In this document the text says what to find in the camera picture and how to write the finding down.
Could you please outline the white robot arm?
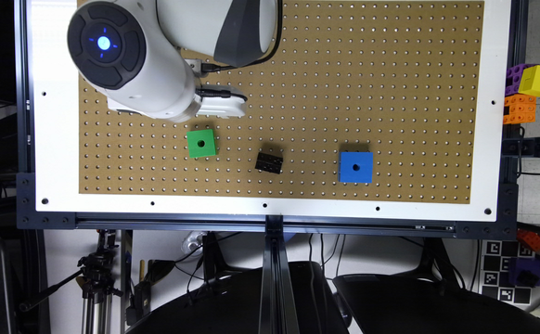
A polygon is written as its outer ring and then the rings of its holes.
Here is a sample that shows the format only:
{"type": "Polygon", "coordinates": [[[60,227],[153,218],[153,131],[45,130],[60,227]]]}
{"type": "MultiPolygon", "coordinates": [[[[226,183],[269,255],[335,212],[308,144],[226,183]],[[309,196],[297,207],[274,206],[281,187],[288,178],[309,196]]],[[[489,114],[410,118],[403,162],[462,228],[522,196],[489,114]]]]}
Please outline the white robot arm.
{"type": "Polygon", "coordinates": [[[270,59],[282,9],[277,0],[88,1],[71,17],[67,44],[110,109],[170,122],[241,117],[242,92],[201,80],[270,59]]]}

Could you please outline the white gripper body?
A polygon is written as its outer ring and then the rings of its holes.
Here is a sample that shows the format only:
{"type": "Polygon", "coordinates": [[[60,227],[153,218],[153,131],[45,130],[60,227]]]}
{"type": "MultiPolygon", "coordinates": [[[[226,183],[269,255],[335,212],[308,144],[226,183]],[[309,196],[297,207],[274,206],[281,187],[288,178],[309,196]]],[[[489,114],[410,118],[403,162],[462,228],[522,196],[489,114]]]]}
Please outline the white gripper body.
{"type": "Polygon", "coordinates": [[[245,115],[247,97],[235,87],[206,84],[196,93],[201,98],[198,116],[229,118],[245,115]]]}

